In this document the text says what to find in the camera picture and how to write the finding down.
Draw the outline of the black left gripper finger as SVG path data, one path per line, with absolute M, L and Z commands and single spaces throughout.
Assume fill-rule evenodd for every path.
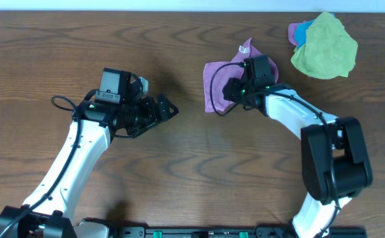
M 159 106 L 160 120 L 162 122 L 170 120 L 179 113 L 179 109 L 171 103 L 165 95 L 158 95 L 157 103 Z
M 132 135 L 131 138 L 136 138 L 143 133 L 147 132 L 148 130 L 156 127 L 162 122 L 168 121 L 168 117 L 161 117 L 161 116 L 138 116 L 135 121 L 134 125 L 132 126 Z

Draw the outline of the purple microfiber cloth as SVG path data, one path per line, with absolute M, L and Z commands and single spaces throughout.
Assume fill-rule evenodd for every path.
M 246 40 L 242 45 L 238 47 L 236 55 L 230 61 L 215 61 L 207 63 L 204 66 L 203 71 L 203 81 L 204 81 L 204 100 L 205 100 L 205 112 L 212 113 L 214 112 L 211 100 L 210 100 L 210 82 L 213 74 L 216 70 L 228 63 L 239 63 L 243 62 L 245 58 L 250 58 L 253 56 L 259 56 L 262 53 L 254 47 L 252 44 L 252 38 Z M 215 109 L 218 112 L 225 112 L 233 102 L 224 100 L 222 89 L 228 82 L 228 79 L 231 77 L 241 78 L 243 75 L 243 68 L 238 65 L 229 65 L 225 66 L 214 77 L 212 83 L 212 98 Z

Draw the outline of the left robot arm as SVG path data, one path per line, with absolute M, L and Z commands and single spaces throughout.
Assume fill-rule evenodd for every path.
M 34 192 L 19 208 L 0 214 L 0 237 L 118 237 L 119 228 L 102 219 L 72 224 L 85 184 L 118 130 L 136 138 L 178 113 L 165 95 L 147 95 L 148 81 L 116 69 L 103 69 L 101 85 L 79 105 L 72 104 L 72 123 L 58 156 Z

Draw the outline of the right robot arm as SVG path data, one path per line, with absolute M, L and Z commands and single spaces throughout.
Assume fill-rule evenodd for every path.
M 323 112 L 286 83 L 276 83 L 266 55 L 245 58 L 240 78 L 231 77 L 225 100 L 280 122 L 301 143 L 307 190 L 300 211 L 284 227 L 263 227 L 256 237 L 366 237 L 363 228 L 335 228 L 339 212 L 373 182 L 360 122 Z

